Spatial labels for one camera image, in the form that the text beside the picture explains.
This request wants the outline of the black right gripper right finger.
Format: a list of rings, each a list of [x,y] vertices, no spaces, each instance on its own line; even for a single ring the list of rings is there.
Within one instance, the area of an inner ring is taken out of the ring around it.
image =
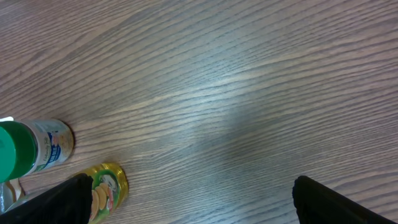
[[[396,224],[304,175],[292,197],[300,224]]]

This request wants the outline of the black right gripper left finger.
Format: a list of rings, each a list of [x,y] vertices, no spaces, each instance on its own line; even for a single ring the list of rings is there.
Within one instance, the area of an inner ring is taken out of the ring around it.
[[[77,174],[1,215],[1,224],[87,224],[93,178]]]

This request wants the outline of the yellow drink bottle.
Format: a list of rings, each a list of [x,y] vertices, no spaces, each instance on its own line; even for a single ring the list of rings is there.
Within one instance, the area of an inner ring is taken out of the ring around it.
[[[90,219],[87,224],[101,223],[110,216],[127,197],[129,186],[126,175],[122,168],[115,163],[98,164],[82,170],[77,174],[82,173],[93,178],[91,187],[93,201],[91,204]],[[7,211],[46,191],[23,196],[21,199],[17,200],[16,203],[11,205]]]

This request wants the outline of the green lid jar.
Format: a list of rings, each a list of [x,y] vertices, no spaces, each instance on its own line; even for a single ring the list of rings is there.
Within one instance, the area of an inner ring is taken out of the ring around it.
[[[1,182],[49,169],[72,154],[72,130],[57,119],[1,122]]]

